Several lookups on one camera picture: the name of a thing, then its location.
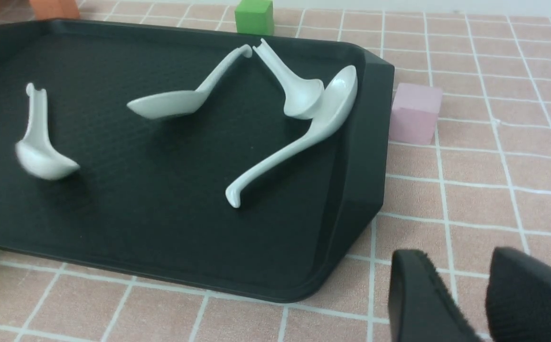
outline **textured tray surface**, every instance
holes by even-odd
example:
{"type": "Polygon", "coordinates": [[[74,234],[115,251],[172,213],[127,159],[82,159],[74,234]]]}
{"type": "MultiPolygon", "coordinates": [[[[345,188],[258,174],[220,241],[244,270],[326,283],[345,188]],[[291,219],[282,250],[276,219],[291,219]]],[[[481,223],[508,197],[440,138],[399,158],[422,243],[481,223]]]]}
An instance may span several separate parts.
{"type": "MultiPolygon", "coordinates": [[[[227,185],[309,125],[284,116],[283,93],[258,56],[239,60],[195,114],[147,121],[125,106],[195,89],[228,52],[46,35],[1,65],[0,245],[164,277],[201,271],[269,288],[302,282],[339,134],[247,188],[235,210],[227,185]],[[27,82],[47,89],[52,143],[82,167],[64,181],[34,179],[16,161],[27,82]]],[[[347,65],[281,57],[325,84],[347,65]]]]}

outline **pink block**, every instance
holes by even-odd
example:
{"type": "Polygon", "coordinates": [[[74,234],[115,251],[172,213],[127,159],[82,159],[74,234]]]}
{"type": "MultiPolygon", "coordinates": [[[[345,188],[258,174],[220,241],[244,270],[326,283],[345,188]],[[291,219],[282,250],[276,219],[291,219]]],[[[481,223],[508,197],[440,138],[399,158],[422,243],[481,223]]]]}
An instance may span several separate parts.
{"type": "Polygon", "coordinates": [[[438,87],[399,84],[391,107],[390,139],[429,145],[442,105],[438,87]]]}

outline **pink tile floor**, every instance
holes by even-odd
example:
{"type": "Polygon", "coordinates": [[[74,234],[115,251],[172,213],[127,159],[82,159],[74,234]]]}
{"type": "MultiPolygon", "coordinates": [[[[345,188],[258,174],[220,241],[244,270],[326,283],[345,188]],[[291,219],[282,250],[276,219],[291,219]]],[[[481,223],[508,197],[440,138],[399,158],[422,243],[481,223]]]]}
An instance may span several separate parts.
{"type": "MultiPolygon", "coordinates": [[[[86,19],[234,31],[233,7],[79,0],[86,19]]],[[[31,20],[22,1],[0,23],[31,20]]],[[[551,264],[551,18],[276,9],[276,34],[356,43],[444,89],[429,146],[390,143],[385,204],[323,289],[252,299],[0,252],[0,341],[389,341],[391,253],[429,253],[488,340],[490,254],[551,264]]]]}

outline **white grout line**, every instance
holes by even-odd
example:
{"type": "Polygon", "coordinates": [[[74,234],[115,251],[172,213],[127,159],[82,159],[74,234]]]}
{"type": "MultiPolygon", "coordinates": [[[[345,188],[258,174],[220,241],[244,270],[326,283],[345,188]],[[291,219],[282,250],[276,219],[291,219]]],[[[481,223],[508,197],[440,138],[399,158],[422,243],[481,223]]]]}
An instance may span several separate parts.
{"type": "Polygon", "coordinates": [[[221,26],[223,25],[223,20],[225,19],[225,15],[227,15],[227,11],[229,10],[229,7],[231,7],[231,6],[225,7],[225,11],[223,12],[223,16],[221,17],[221,20],[218,21],[218,25],[216,26],[214,31],[218,31],[221,28],[221,26]]]}
{"type": "Polygon", "coordinates": [[[516,36],[516,31],[514,30],[514,26],[511,24],[509,20],[509,16],[506,16],[507,22],[509,23],[510,28],[512,29],[512,35],[514,36],[514,40],[516,41],[516,46],[518,46],[518,49],[520,50],[520,57],[522,57],[522,61],[524,62],[524,67],[526,68],[526,71],[529,73],[529,78],[531,79],[531,83],[533,85],[533,88],[535,88],[535,92],[537,94],[537,99],[539,100],[543,113],[545,114],[545,117],[547,119],[547,123],[549,124],[549,127],[551,129],[551,117],[549,116],[549,111],[547,110],[547,106],[543,103],[541,93],[539,91],[539,87],[537,86],[537,83],[535,82],[535,79],[533,78],[533,73],[531,71],[531,68],[529,68],[529,64],[524,59],[524,52],[520,49],[520,43],[518,43],[518,37],[516,36]]]}
{"type": "Polygon", "coordinates": [[[305,18],[305,11],[307,9],[303,9],[303,11],[301,12],[301,19],[299,21],[299,27],[297,28],[297,34],[294,35],[295,38],[298,38],[299,37],[299,34],[301,33],[301,27],[303,26],[303,19],[305,18]]]}
{"type": "MultiPolygon", "coordinates": [[[[427,16],[423,13],[423,25],[425,32],[425,50],[427,52],[427,70],[429,73],[429,85],[433,86],[433,75],[431,73],[431,57],[429,53],[429,37],[427,35],[427,16]]],[[[438,125],[436,125],[436,130],[434,132],[434,141],[436,145],[436,158],[438,159],[438,179],[440,183],[440,197],[442,198],[442,215],[444,217],[444,232],[446,238],[446,253],[448,255],[448,268],[451,270],[450,274],[450,291],[451,296],[455,303],[459,301],[459,293],[457,290],[457,281],[455,278],[455,255],[453,254],[453,242],[450,235],[450,225],[448,222],[448,203],[446,200],[446,188],[444,185],[444,169],[442,167],[442,153],[440,151],[440,136],[438,133],[438,125]]]]}
{"type": "Polygon", "coordinates": [[[204,317],[205,307],[208,306],[208,298],[209,296],[206,294],[204,296],[204,300],[201,302],[201,306],[199,307],[199,311],[197,312],[197,318],[195,319],[195,324],[193,324],[193,330],[191,331],[191,335],[189,335],[189,342],[195,341],[197,331],[199,331],[199,325],[201,324],[201,320],[204,317]]]}
{"type": "Polygon", "coordinates": [[[35,308],[30,313],[26,321],[24,321],[24,325],[22,325],[22,328],[20,329],[20,332],[16,336],[16,338],[13,340],[13,342],[20,342],[20,339],[24,334],[28,332],[28,325],[30,325],[30,322],[35,318],[35,315],[37,312],[39,312],[39,309],[41,309],[41,306],[43,305],[43,302],[45,302],[47,296],[49,296],[50,291],[52,290],[52,287],[54,287],[54,284],[56,284],[56,281],[58,281],[58,278],[60,278],[60,275],[62,273],[62,270],[66,267],[67,263],[63,262],[60,268],[56,271],[54,274],[54,277],[52,277],[52,281],[47,285],[45,291],[43,291],[43,294],[41,295],[41,298],[39,298],[39,301],[37,302],[37,305],[35,305],[35,308]]]}
{"type": "Polygon", "coordinates": [[[381,14],[381,46],[380,46],[380,57],[384,56],[384,46],[385,46],[385,11],[381,14]]]}
{"type": "Polygon", "coordinates": [[[471,50],[474,53],[474,61],[476,63],[477,67],[477,73],[480,78],[480,85],[482,87],[482,93],[484,95],[484,99],[486,102],[486,110],[488,111],[488,116],[490,117],[491,121],[491,127],[493,130],[493,134],[495,135],[495,143],[497,145],[497,150],[499,150],[499,156],[501,157],[501,163],[503,164],[503,171],[505,172],[505,179],[507,181],[507,186],[509,188],[510,197],[512,199],[512,207],[514,208],[514,215],[516,216],[516,223],[518,224],[518,231],[520,232],[520,239],[522,240],[522,247],[528,255],[531,254],[531,250],[529,249],[529,244],[526,241],[526,236],[524,236],[524,228],[522,225],[522,219],[520,217],[520,210],[518,209],[518,203],[516,201],[516,193],[514,192],[514,184],[512,182],[512,176],[509,172],[509,167],[507,166],[507,160],[505,158],[505,153],[503,152],[503,147],[501,147],[501,139],[499,138],[499,130],[497,129],[497,124],[495,121],[495,117],[493,116],[493,112],[490,108],[490,100],[488,99],[488,92],[486,91],[486,85],[484,85],[484,78],[482,76],[482,70],[480,68],[480,64],[477,60],[476,53],[476,46],[473,43],[473,36],[471,35],[471,25],[469,24],[469,20],[467,19],[466,15],[466,26],[467,26],[467,32],[470,37],[470,43],[471,43],[471,50]]]}
{"type": "Polygon", "coordinates": [[[153,7],[155,6],[156,2],[152,3],[151,6],[149,6],[149,9],[147,9],[147,13],[145,13],[144,17],[142,17],[142,20],[139,22],[139,24],[142,24],[147,20],[147,17],[149,17],[149,13],[151,13],[153,7]]]}
{"type": "Polygon", "coordinates": [[[336,37],[336,41],[341,41],[341,35],[343,35],[344,21],[345,21],[345,9],[343,9],[343,14],[341,15],[341,24],[338,26],[338,37],[336,37]]]}
{"type": "Polygon", "coordinates": [[[121,314],[121,310],[123,310],[123,306],[128,300],[128,297],[130,296],[130,292],[132,292],[132,288],[134,287],[134,283],[136,283],[136,279],[137,277],[133,276],[130,284],[128,284],[128,287],[125,289],[125,292],[123,293],[123,296],[121,296],[121,300],[117,305],[117,309],[115,309],[115,312],[113,313],[113,317],[111,317],[111,321],[109,322],[109,325],[106,326],[106,329],[102,334],[102,338],[100,339],[100,342],[106,342],[106,340],[109,338],[109,335],[111,335],[111,331],[115,327],[115,323],[117,323],[117,319],[119,319],[119,314],[121,314]]]}
{"type": "MultiPolygon", "coordinates": [[[[377,255],[377,217],[374,217],[370,221],[370,271],[368,276],[368,317],[374,317],[374,277],[375,277],[375,259],[377,255]]],[[[368,330],[366,331],[366,342],[373,342],[373,325],[368,323],[368,330]]]]}

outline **spoon handle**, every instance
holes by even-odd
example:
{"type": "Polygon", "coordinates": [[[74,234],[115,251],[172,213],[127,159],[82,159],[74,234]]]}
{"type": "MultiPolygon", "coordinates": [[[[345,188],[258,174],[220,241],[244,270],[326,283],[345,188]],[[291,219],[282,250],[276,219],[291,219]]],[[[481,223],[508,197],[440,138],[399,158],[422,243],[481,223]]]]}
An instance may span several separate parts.
{"type": "Polygon", "coordinates": [[[254,46],[253,49],[267,65],[269,70],[273,72],[275,78],[279,81],[284,88],[284,93],[291,93],[294,91],[293,82],[299,78],[290,68],[284,63],[279,56],[273,51],[273,49],[267,44],[264,39],[261,39],[262,44],[258,47],[254,46]]]}
{"type": "Polygon", "coordinates": [[[197,91],[207,91],[208,93],[214,89],[218,81],[223,77],[225,72],[228,70],[229,67],[234,63],[234,61],[237,60],[239,55],[243,55],[246,58],[252,57],[252,49],[249,45],[244,45],[242,47],[238,47],[232,52],[229,52],[229,54],[223,58],[223,60],[218,63],[218,65],[214,68],[212,72],[210,72],[210,75],[206,77],[206,79],[197,87],[197,91]]]}
{"type": "Polygon", "coordinates": [[[284,160],[292,157],[293,155],[308,149],[309,147],[315,145],[323,138],[320,134],[306,133],[301,138],[289,143],[286,147],[281,150],[271,154],[271,156],[262,160],[258,164],[254,165],[251,169],[244,172],[236,180],[234,180],[225,190],[225,196],[227,200],[234,208],[239,208],[241,204],[240,193],[242,190],[254,181],[256,178],[261,176],[263,173],[273,169],[278,164],[282,163],[284,160]]]}

